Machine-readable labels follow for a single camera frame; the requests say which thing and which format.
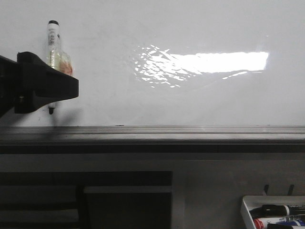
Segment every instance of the white plastic tray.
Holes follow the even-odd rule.
[[[305,196],[244,196],[241,214],[247,229],[256,229],[250,215],[250,210],[263,204],[294,205],[304,204]]]

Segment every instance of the whiteboard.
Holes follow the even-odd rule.
[[[1,0],[0,55],[46,56],[57,20],[79,97],[1,126],[304,125],[304,0]]]

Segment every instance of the marker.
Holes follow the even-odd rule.
[[[250,215],[251,215],[252,219],[264,217],[262,207],[254,208],[254,209],[250,210]]]
[[[47,64],[56,70],[60,70],[61,61],[61,41],[59,35],[59,23],[57,21],[49,21],[48,23],[48,54]],[[49,104],[49,114],[53,114],[56,103]]]
[[[305,229],[304,226],[285,226],[279,224],[268,224],[268,229]]]
[[[305,215],[305,205],[262,205],[264,217]]]
[[[305,222],[301,219],[290,222],[280,222],[278,224],[287,226],[305,226]]]
[[[282,224],[287,222],[292,222],[295,220],[301,219],[300,216],[288,216],[288,217],[277,217],[277,218],[259,218],[254,219],[253,223],[256,227],[256,229],[266,229],[268,224]]]

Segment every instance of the black clip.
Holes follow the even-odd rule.
[[[290,186],[289,186],[289,190],[288,190],[287,196],[291,196],[291,195],[292,195],[292,192],[293,192],[293,190],[294,190],[294,187],[295,187],[295,185],[290,185]],[[264,195],[264,196],[267,196],[268,189],[269,189],[269,185],[265,185],[265,186],[264,186],[264,190],[263,190],[263,195]]]
[[[29,113],[52,102],[78,97],[78,80],[61,73],[31,52],[17,62],[0,56],[0,117],[15,107]]]

